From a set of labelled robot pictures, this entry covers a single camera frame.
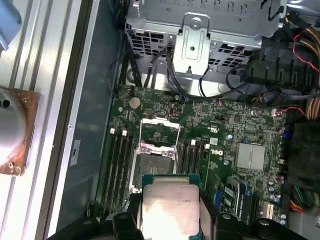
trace chipset heatsink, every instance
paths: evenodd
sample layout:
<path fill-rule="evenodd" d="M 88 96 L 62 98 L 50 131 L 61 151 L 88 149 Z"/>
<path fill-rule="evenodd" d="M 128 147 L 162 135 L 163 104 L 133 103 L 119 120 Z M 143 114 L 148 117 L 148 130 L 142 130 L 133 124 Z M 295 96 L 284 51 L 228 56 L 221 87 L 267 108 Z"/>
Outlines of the chipset heatsink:
<path fill-rule="evenodd" d="M 265 163 L 265 151 L 265 146 L 238 143 L 235 166 L 242 169 L 262 171 Z"/>

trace red wire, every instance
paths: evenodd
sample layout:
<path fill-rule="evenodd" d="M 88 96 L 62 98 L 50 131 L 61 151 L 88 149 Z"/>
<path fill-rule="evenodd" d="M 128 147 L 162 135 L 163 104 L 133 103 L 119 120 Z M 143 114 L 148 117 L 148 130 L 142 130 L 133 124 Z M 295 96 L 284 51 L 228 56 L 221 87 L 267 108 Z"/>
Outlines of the red wire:
<path fill-rule="evenodd" d="M 296 208 L 296 207 L 293 206 L 291 203 L 290 203 L 290 208 L 291 208 L 292 210 L 298 212 L 298 213 L 301 213 L 301 214 L 304 214 L 304 213 L 305 213 L 305 211 Z"/>
<path fill-rule="evenodd" d="M 286 108 L 286 109 L 284 109 L 284 110 L 281 110 L 281 111 L 282 111 L 282 112 L 286 112 L 286 111 L 288 111 L 288 110 L 290 110 L 290 109 L 297 109 L 297 110 L 300 111 L 300 113 L 302 113 L 303 115 L 305 115 L 305 112 L 304 112 L 300 107 L 298 107 L 298 106 L 289 106 L 288 108 Z"/>
<path fill-rule="evenodd" d="M 301 33 L 299 33 L 297 36 L 294 37 L 293 39 L 293 53 L 294 55 L 303 63 L 309 64 L 314 70 L 316 70 L 318 73 L 320 73 L 320 70 L 318 68 L 316 68 L 311 62 L 304 60 L 302 57 L 300 57 L 297 53 L 296 53 L 296 40 L 297 38 L 299 38 L 301 36 Z"/>

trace label sticker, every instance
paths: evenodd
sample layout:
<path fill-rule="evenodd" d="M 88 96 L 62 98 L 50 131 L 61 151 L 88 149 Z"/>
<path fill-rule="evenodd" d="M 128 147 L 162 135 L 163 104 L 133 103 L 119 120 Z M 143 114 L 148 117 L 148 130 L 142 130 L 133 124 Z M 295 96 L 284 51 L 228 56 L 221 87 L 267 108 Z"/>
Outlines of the label sticker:
<path fill-rule="evenodd" d="M 225 198 L 225 199 L 224 199 L 224 202 L 225 202 L 226 204 L 228 204 L 229 207 L 231 207 L 231 202 L 230 202 L 228 199 Z"/>
<path fill-rule="evenodd" d="M 73 149 L 71 153 L 70 166 L 76 165 L 78 162 L 78 154 L 81 140 L 74 140 Z"/>
<path fill-rule="evenodd" d="M 232 198 L 234 197 L 234 192 L 233 192 L 231 189 L 225 187 L 225 188 L 224 188 L 224 191 L 225 191 L 228 195 L 230 195 L 230 197 L 232 197 Z"/>
<path fill-rule="evenodd" d="M 218 138 L 210 137 L 210 145 L 218 145 Z"/>

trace green circuit board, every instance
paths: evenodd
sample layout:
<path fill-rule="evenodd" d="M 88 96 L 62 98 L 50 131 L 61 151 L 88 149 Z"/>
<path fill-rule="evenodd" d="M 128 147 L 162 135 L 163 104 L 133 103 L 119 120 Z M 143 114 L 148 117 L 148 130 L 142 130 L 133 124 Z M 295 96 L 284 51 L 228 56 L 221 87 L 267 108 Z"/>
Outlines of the green circuit board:
<path fill-rule="evenodd" d="M 121 211 L 128 203 L 129 189 L 139 191 L 143 174 L 196 173 L 201 191 L 220 211 L 236 214 L 240 205 L 236 188 L 242 187 L 245 223 L 257 217 L 280 222 L 286 211 L 275 198 L 280 198 L 282 184 L 277 173 L 285 115 L 272 117 L 271 110 L 244 109 L 244 103 L 235 101 L 194 102 L 172 92 L 119 86 L 98 183 L 96 202 L 101 212 Z M 142 119 L 170 124 L 142 124 Z M 169 151 L 165 156 L 146 155 L 142 151 L 148 148 L 142 150 L 141 143 L 173 148 L 174 156 Z M 230 186 L 228 178 L 239 186 Z"/>

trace motherboard chip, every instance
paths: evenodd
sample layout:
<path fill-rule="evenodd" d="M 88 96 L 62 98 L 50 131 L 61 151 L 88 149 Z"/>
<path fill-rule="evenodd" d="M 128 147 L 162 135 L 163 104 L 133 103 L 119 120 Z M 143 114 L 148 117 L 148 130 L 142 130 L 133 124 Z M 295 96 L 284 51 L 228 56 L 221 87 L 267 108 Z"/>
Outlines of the motherboard chip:
<path fill-rule="evenodd" d="M 201 112 L 207 114 L 209 112 L 209 106 L 208 105 L 202 105 Z"/>
<path fill-rule="evenodd" d="M 262 171 L 265 162 L 265 146 L 238 143 L 236 150 L 236 167 Z"/>
<path fill-rule="evenodd" d="M 234 115 L 234 122 L 235 123 L 240 123 L 241 122 L 241 115 L 239 115 L 239 114 Z"/>

